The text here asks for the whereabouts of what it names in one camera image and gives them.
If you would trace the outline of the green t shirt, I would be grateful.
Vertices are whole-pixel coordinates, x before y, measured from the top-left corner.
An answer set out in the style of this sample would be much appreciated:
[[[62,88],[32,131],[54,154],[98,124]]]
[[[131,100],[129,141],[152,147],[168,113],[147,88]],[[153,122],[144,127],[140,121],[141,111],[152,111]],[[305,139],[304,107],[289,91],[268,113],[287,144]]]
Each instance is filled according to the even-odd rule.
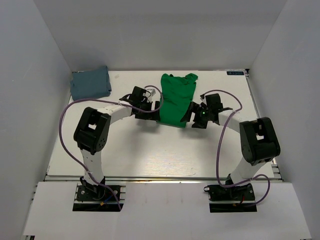
[[[181,118],[193,100],[197,80],[198,76],[194,73],[183,77],[167,73],[161,76],[163,105],[159,110],[158,123],[178,128],[186,127],[187,123],[181,122]]]

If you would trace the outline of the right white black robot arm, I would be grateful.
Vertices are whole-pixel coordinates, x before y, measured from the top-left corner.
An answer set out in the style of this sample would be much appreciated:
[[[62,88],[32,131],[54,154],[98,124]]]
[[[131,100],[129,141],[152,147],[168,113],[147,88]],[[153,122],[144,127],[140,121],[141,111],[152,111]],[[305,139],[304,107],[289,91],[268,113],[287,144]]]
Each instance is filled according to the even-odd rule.
[[[226,195],[236,200],[243,195],[243,186],[259,177],[260,168],[280,155],[281,147],[270,118],[243,120],[240,116],[243,106],[237,109],[224,107],[220,93],[220,90],[210,90],[200,96],[201,103],[190,102],[180,122],[192,121],[192,128],[196,129],[206,129],[208,122],[222,127],[216,152],[217,164],[220,163],[226,129],[239,134],[242,158],[225,183],[218,181],[218,185],[226,189]]]

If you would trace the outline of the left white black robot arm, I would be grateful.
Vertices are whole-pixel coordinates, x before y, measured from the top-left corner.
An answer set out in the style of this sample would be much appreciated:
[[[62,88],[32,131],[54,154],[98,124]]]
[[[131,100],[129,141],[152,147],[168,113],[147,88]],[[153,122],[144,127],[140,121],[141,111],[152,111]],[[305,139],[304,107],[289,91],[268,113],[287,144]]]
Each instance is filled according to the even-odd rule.
[[[80,182],[94,199],[99,200],[106,193],[102,150],[107,143],[111,124],[131,116],[135,116],[136,119],[159,121],[161,102],[153,103],[152,98],[155,94],[155,88],[135,86],[132,93],[123,96],[116,103],[98,109],[84,109],[73,139],[80,149],[86,167]]]

